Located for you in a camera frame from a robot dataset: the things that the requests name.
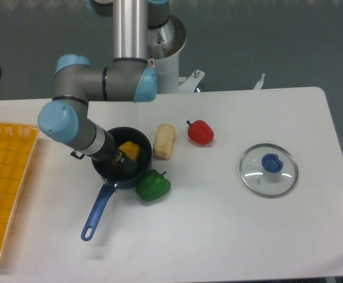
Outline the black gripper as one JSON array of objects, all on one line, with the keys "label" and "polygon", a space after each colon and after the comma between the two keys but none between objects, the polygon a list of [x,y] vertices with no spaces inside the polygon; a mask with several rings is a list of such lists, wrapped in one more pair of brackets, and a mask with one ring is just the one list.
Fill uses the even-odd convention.
[{"label": "black gripper", "polygon": [[[104,135],[104,139],[97,137],[89,148],[81,151],[73,150],[70,155],[79,160],[88,156],[99,162],[112,162],[117,148],[114,138]],[[126,171],[133,172],[136,169],[136,161],[125,152],[116,152],[116,159],[121,168]]]}]

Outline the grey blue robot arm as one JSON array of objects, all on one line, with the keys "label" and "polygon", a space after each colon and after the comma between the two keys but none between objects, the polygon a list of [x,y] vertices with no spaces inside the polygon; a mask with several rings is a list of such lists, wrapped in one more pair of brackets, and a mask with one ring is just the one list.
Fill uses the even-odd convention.
[{"label": "grey blue robot arm", "polygon": [[59,58],[53,99],[38,115],[41,131],[91,157],[117,160],[130,172],[137,162],[119,150],[106,130],[88,119],[90,101],[148,102],[156,98],[156,70],[148,65],[148,31],[169,20],[168,1],[86,1],[92,14],[113,19],[113,66],[90,67],[81,55]]}]

